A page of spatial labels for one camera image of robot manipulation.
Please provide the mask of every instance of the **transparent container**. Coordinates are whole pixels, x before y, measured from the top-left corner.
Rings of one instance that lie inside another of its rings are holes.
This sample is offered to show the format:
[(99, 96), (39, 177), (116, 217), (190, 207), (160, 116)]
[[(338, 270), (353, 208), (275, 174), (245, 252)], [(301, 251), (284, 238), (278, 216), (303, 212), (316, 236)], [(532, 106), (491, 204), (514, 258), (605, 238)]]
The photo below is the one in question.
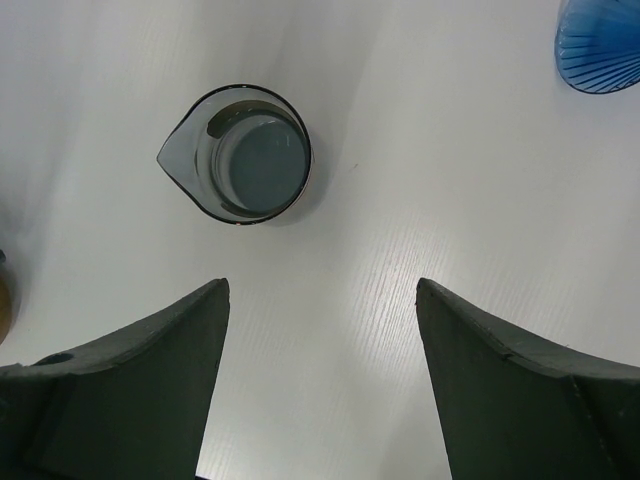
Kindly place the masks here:
[(280, 215), (302, 195), (313, 153), (300, 115), (284, 98), (230, 85), (191, 107), (158, 163), (208, 215), (252, 225)]

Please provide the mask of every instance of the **tabletop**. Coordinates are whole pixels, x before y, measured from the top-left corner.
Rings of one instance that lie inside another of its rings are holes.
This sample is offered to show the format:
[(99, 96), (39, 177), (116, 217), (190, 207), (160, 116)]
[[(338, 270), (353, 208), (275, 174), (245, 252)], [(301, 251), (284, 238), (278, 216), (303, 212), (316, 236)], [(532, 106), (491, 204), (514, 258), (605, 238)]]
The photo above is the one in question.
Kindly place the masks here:
[[(0, 364), (226, 277), (198, 474), (349, 480), (450, 478), (421, 277), (640, 365), (640, 87), (562, 83), (559, 4), (1, 0), (0, 246), (20, 294)], [(288, 221), (216, 222), (156, 164), (231, 83), (311, 131), (315, 186)]]

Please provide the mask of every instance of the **white table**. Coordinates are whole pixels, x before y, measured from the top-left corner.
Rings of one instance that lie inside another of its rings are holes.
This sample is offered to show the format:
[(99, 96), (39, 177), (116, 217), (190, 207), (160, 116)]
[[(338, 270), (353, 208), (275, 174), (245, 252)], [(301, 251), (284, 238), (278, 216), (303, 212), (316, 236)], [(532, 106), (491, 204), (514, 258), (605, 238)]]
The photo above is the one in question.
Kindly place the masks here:
[[(0, 246), (22, 286), (0, 363), (227, 277), (199, 474), (349, 480), (449, 477), (420, 277), (640, 364), (640, 86), (559, 80), (558, 3), (0, 0)], [(297, 222), (217, 223), (155, 163), (236, 82), (313, 131)]]

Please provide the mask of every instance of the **glass cup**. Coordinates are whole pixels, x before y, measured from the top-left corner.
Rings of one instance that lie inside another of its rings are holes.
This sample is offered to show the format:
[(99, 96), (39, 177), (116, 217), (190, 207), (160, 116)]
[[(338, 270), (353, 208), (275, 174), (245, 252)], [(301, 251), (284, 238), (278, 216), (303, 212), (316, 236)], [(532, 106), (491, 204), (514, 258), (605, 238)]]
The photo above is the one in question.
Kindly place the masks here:
[(313, 153), (300, 115), (284, 98), (262, 87), (229, 85), (191, 107), (158, 163), (208, 215), (253, 225), (302, 195)]

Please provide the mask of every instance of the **dark rim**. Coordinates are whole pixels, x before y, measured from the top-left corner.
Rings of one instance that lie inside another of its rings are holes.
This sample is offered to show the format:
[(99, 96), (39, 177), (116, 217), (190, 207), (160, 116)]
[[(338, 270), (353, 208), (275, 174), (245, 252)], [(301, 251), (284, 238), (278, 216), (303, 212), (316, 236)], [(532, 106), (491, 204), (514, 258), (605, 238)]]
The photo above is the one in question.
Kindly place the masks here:
[(225, 90), (231, 90), (231, 89), (235, 89), (235, 88), (251, 88), (254, 90), (259, 90), (262, 91), (264, 93), (267, 93), (271, 96), (273, 96), (274, 98), (277, 98), (278, 100), (280, 100), (282, 103), (284, 103), (287, 108), (289, 108), (291, 110), (291, 112), (293, 113), (293, 115), (296, 117), (296, 120), (300, 123), (300, 129), (302, 130), (302, 134), (304, 135), (304, 141), (305, 141), (305, 147), (306, 147), (306, 154), (307, 154), (307, 164), (305, 166), (305, 173), (304, 173), (304, 180), (301, 182), (300, 187), (298, 188), (298, 190), (296, 191), (296, 193), (292, 196), (291, 201), (289, 201), (288, 203), (286, 203), (280, 210), (278, 210), (277, 212), (268, 215), (264, 218), (260, 218), (257, 220), (248, 220), (248, 221), (231, 221), (229, 219), (226, 218), (222, 218), (219, 217), (217, 215), (214, 215), (213, 213), (209, 212), (206, 208), (204, 208), (200, 202), (198, 202), (193, 195), (191, 195), (182, 185), (180, 185), (175, 178), (173, 178), (162, 166), (162, 164), (158, 161), (158, 156), (160, 155), (158, 153), (158, 156), (156, 156), (156, 162), (158, 162), (158, 165), (160, 165), (160, 168), (162, 168), (162, 170), (164, 171), (164, 173), (167, 174), (167, 176), (173, 180), (173, 182), (178, 186), (178, 188), (180, 188), (180, 190), (182, 190), (185, 195), (187, 195), (192, 201), (193, 203), (195, 203), (198, 208), (200, 210), (202, 210), (203, 213), (205, 213), (206, 215), (208, 215), (209, 217), (218, 220), (220, 222), (229, 224), (229, 225), (257, 225), (259, 223), (264, 223), (267, 222), (275, 217), (277, 217), (278, 215), (284, 213), (289, 207), (291, 207), (297, 200), (298, 198), (300, 198), (300, 196), (302, 195), (302, 193), (304, 192), (305, 188), (307, 187), (307, 184), (309, 183), (309, 176), (311, 173), (311, 166), (313, 163), (313, 151), (311, 149), (311, 139), (309, 138), (309, 132), (307, 131), (307, 127), (304, 124), (304, 122), (302, 121), (302, 117), (300, 116), (300, 114), (298, 113), (298, 111), (293, 107), (293, 105), (291, 105), (285, 98), (281, 97), (280, 95), (278, 95), (277, 93), (269, 90), (268, 88), (264, 88), (264, 87), (260, 87), (258, 85), (251, 85), (249, 83), (236, 83), (236, 84), (232, 84), (232, 85), (226, 85), (224, 87), (220, 87), (217, 88), (215, 90), (212, 90), (211, 92), (203, 95), (202, 97), (200, 97), (200, 99), (198, 99), (196, 101), (196, 103), (193, 104), (193, 106), (189, 109), (189, 111), (186, 113), (186, 115), (182, 118), (182, 120), (180, 120), (180, 122), (178, 123), (178, 125), (171, 131), (171, 133), (169, 134), (169, 136), (167, 137), (167, 139), (164, 141), (164, 143), (162, 144), (162, 148), (160, 148), (160, 152), (162, 152), (162, 150), (164, 149), (165, 145), (167, 144), (167, 142), (169, 141), (169, 139), (171, 138), (171, 136), (176, 132), (176, 130), (178, 130), (182, 124), (185, 122), (185, 120), (187, 118), (189, 118), (189, 115), (191, 115), (193, 113), (193, 111), (202, 103), (204, 102), (207, 98), (212, 97), (213, 95), (216, 95), (217, 93), (220, 92), (224, 92)]

